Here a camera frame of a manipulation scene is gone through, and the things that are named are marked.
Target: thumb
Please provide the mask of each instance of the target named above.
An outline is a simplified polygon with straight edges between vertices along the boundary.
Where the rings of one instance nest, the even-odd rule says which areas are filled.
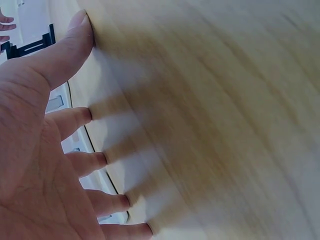
[[[65,38],[30,56],[28,65],[43,76],[53,90],[73,77],[87,60],[94,34],[85,10],[71,20]]]

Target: finger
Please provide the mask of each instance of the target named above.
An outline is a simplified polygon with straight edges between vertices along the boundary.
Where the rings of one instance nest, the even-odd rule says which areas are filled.
[[[153,233],[150,227],[145,224],[138,225],[100,225],[105,239],[108,240],[149,240]]]
[[[52,112],[47,114],[45,118],[55,122],[60,132],[61,141],[92,120],[90,110],[86,107],[68,108]]]
[[[3,42],[6,42],[6,41],[9,41],[10,40],[10,37],[9,36],[0,36],[0,42],[3,43]]]
[[[12,23],[14,20],[15,19],[13,17],[4,16],[1,12],[1,7],[0,7],[0,23],[9,24],[9,23]]]
[[[122,213],[130,208],[130,203],[125,195],[110,195],[103,191],[86,190],[97,218],[114,213]]]
[[[93,48],[93,30],[85,10],[72,18],[68,29],[64,39],[29,57],[29,66],[46,79],[51,89],[75,75]]]
[[[107,165],[106,157],[102,152],[71,152],[65,156],[71,161],[79,178],[88,176],[93,171],[102,169]]]
[[[13,29],[16,29],[17,28],[17,25],[16,24],[11,24],[11,25],[3,25],[3,24],[0,24],[0,31],[10,31],[10,30],[13,30]]]

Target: blurred wood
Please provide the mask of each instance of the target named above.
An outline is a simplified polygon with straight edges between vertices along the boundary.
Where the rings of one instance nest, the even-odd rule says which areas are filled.
[[[155,239],[320,238],[320,2],[52,0],[96,48],[70,81]]]

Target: hand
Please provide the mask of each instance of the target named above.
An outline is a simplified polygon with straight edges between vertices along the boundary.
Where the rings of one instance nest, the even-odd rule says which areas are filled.
[[[45,115],[50,91],[69,80],[93,47],[85,11],[66,37],[37,54],[0,66],[0,239],[144,240],[147,224],[99,225],[128,199],[84,190],[79,177],[106,165],[103,153],[64,154],[61,141],[91,121],[87,108]]]
[[[15,19],[13,17],[7,17],[4,16],[3,13],[1,12],[1,7],[0,7],[0,31],[9,31],[17,28],[17,25],[15,24],[9,24],[12,23]],[[1,42],[6,42],[10,40],[10,36],[0,36],[0,43]]]

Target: black clip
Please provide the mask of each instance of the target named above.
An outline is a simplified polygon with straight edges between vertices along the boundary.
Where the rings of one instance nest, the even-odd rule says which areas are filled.
[[[12,45],[12,43],[7,41],[4,44],[1,44],[1,52],[6,50],[6,56],[7,56],[7,59],[9,60],[9,59],[20,58],[25,55],[37,52],[41,49],[45,49],[56,43],[54,25],[50,24],[49,29],[50,29],[49,33],[42,35],[42,40],[33,42],[31,44],[28,44],[20,48],[17,48],[16,45]]]

